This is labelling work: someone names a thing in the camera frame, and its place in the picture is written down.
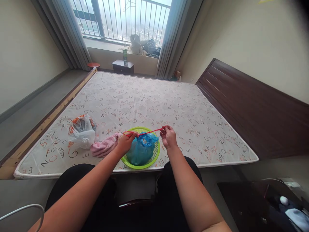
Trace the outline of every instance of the mattress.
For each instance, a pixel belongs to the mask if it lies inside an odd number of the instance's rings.
[[[168,124],[176,132],[183,155],[198,167],[258,161],[196,85],[97,72],[25,155],[14,176],[52,179],[77,164],[97,165],[102,158],[93,157],[88,149],[74,150],[68,143],[72,120],[83,114],[96,123],[100,141],[132,127],[155,130]],[[159,141],[158,159],[139,171],[162,169],[169,161],[161,138]],[[114,169],[114,173],[134,171],[121,160]]]

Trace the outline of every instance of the person's left hand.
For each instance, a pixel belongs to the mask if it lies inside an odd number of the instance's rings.
[[[121,153],[122,156],[124,156],[131,148],[132,142],[134,140],[135,137],[138,137],[138,133],[137,132],[126,132],[127,135],[131,136],[126,136],[126,135],[122,135],[118,141],[118,144],[116,146],[118,152]]]

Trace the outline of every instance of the dark clothing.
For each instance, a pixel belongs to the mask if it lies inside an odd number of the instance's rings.
[[[203,182],[193,160],[188,157],[185,158],[194,173]],[[79,164],[66,170],[53,187],[45,211],[93,168],[94,165]],[[116,183],[109,178],[81,231],[115,231],[115,229],[125,229],[126,231],[190,231],[181,206],[170,162],[164,166],[157,187],[158,193],[152,206],[141,212],[141,215],[148,215],[145,217],[147,219],[144,217],[141,219],[141,216],[136,215],[135,220],[133,220],[134,217],[128,210],[120,210],[114,198]]]

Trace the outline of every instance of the red stool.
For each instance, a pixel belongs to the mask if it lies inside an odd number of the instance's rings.
[[[99,63],[88,63],[88,67],[90,68],[97,68],[98,71],[100,71],[100,64]]]

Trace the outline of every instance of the blue plastic bag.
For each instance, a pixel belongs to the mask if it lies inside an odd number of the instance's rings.
[[[126,154],[129,162],[135,166],[142,166],[152,157],[155,143],[159,140],[153,133],[140,135],[132,142],[131,149]]]

